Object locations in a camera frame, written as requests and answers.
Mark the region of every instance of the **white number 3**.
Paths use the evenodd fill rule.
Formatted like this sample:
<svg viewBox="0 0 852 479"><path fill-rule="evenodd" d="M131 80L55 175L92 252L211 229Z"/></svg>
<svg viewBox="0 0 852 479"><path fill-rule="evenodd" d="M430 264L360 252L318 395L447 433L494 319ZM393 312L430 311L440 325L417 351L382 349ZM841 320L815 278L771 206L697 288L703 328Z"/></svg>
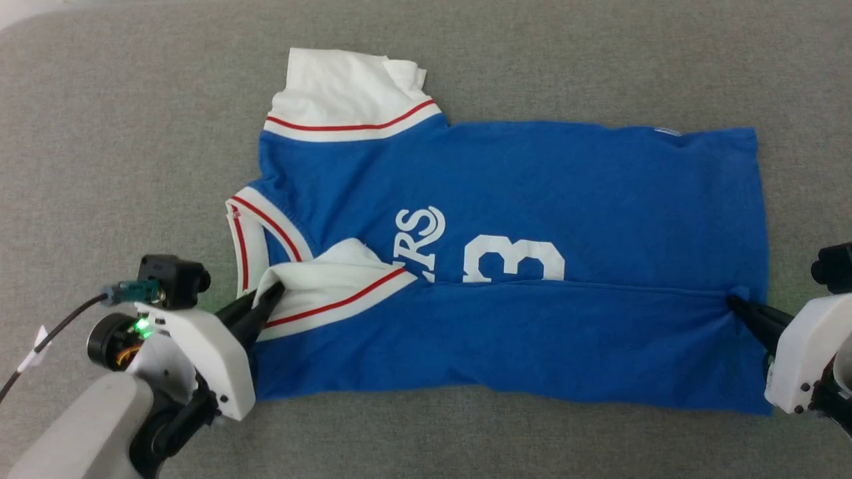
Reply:
<svg viewBox="0 0 852 479"><path fill-rule="evenodd" d="M480 234L464 247L465 283L490 282L479 270L480 259L486 253L497 253L503 258L503 272L518 274L518 264L524 258L538 259L544 266L544 280L563 280L565 278L565 258L559 254L553 243L521 239L512 243L505 236Z"/></svg>

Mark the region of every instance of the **cable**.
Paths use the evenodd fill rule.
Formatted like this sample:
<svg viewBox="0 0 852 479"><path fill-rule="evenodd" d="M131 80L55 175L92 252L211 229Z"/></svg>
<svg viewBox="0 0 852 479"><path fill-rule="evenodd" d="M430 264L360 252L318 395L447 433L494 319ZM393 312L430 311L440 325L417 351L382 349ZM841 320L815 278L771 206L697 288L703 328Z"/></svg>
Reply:
<svg viewBox="0 0 852 479"><path fill-rule="evenodd" d="M42 339L41 343L36 344L36 347L33 348L32 351L30 351L30 354L27 355L26 358L24 359L24 361L20 363L20 366L18 366L18 370L15 371L12 374L12 377L9 378L9 381L6 381L6 384L0 390L0 402L3 402L3 399L6 399L6 395L9 393L9 390L12 389L12 386L14 385L14 383L18 380L18 378L20 378L20 374L22 372L24 372L26 367L29 366L30 362L36 356L38 356L38 353L41 353L44 350L44 348L47 348L48 344L50 344L50 342L53 341L54 338L56 338L57 334L62 332L63 329L65 329L69 324L71 324L71 321L76 320L77 317L80 316L86 309L91 308L92 306L96 305L97 303L99 303L99 302L101 302L101 301L103 301L107 298L108 298L108 295L106 293L105 294L99 294L98 296L95 296L95 297L91 298L89 301L81 304L79 306L79 308L74 309L64 320L62 320L61 323L56 325L56 327L53 328L48 333L48 335L44 337L44 339Z"/></svg>
<svg viewBox="0 0 852 479"><path fill-rule="evenodd" d="M121 366L125 359L128 359L131 355L133 355L133 353L138 353L139 349L142 349L141 344L137 344L136 346L130 346L129 348L125 349L124 351L118 354L116 364Z"/></svg>

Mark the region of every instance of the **red and white trim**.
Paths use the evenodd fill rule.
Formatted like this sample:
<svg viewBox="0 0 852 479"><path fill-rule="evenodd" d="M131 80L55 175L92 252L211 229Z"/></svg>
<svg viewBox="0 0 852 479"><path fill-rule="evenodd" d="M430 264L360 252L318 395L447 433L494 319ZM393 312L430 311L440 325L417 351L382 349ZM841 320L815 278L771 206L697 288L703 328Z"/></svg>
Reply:
<svg viewBox="0 0 852 479"><path fill-rule="evenodd" d="M301 141L358 141L379 140L396 135L440 113L432 99L382 124L305 125L277 118L270 113L263 129L276 135Z"/></svg>
<svg viewBox="0 0 852 479"><path fill-rule="evenodd" d="M272 266L261 279L258 297L279 280L284 283L286 293L258 341L351 318L410 285L417 277L403 268L381 263L358 240L347 239L313 261Z"/></svg>
<svg viewBox="0 0 852 479"><path fill-rule="evenodd" d="M266 229L293 262L313 259L302 233L275 205L254 188L246 187L226 202L233 248L237 255L237 293L257 288L269 268Z"/></svg>
<svg viewBox="0 0 852 479"><path fill-rule="evenodd" d="M376 140L440 113L423 93L426 71L387 56L291 49L286 88L263 129L299 141Z"/></svg>

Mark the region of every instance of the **blue jersey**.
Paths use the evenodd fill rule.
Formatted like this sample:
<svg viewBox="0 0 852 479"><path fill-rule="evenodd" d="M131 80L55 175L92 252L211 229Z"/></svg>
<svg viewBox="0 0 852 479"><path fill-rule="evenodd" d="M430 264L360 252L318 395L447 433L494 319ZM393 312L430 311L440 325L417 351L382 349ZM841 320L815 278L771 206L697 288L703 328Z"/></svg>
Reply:
<svg viewBox="0 0 852 479"><path fill-rule="evenodd" d="M410 61L293 49L229 202L239 289L346 238L427 281L767 289L750 128L449 125Z"/></svg>
<svg viewBox="0 0 852 479"><path fill-rule="evenodd" d="M261 401L483 384L571 401L770 411L763 351L727 308L728 291L430 283L355 239L271 267L259 291L276 280L287 293L252 351Z"/></svg>

